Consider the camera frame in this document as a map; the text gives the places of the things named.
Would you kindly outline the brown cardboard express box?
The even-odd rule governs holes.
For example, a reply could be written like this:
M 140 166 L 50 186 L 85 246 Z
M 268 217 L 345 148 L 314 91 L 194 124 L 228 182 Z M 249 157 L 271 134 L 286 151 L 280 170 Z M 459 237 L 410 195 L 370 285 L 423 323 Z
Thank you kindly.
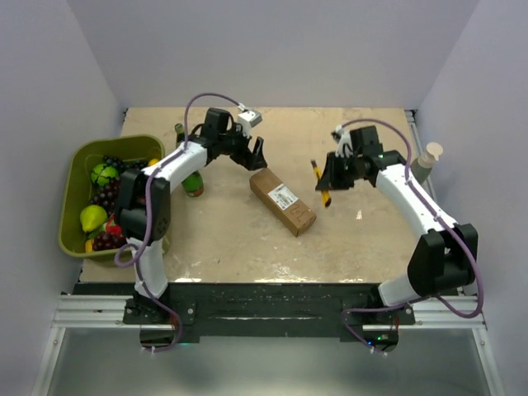
M 249 186 L 257 198 L 297 238 L 317 215 L 269 168 L 254 173 Z

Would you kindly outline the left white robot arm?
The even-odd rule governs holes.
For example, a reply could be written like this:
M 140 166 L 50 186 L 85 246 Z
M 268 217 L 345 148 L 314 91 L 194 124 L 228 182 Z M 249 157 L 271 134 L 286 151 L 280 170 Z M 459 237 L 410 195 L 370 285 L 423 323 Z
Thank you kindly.
M 171 221 L 171 194 L 185 179 L 209 165 L 218 156 L 228 156 L 249 171 L 267 166 L 263 138 L 249 148 L 252 129 L 262 122 L 253 109 L 239 107 L 236 117 L 210 108 L 204 122 L 159 163 L 123 173 L 115 203 L 115 222 L 121 227 L 132 252 L 135 291 L 148 297 L 141 312 L 151 323 L 165 322 L 171 304 L 161 296 L 168 280 L 163 265 L 162 239 Z

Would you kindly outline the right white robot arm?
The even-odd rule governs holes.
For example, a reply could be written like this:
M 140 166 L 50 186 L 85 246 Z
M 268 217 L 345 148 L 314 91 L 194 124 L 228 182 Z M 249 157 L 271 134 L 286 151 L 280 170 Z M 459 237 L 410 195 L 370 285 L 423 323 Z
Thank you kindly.
M 384 149 L 373 120 L 355 130 L 338 125 L 332 138 L 337 148 L 327 154 L 317 190 L 345 191 L 368 181 L 396 205 L 417 236 L 406 272 L 379 284 L 379 297 L 367 304 L 373 322 L 387 323 L 398 305 L 480 284 L 475 227 L 459 224 L 440 208 L 412 174 L 410 158 Z

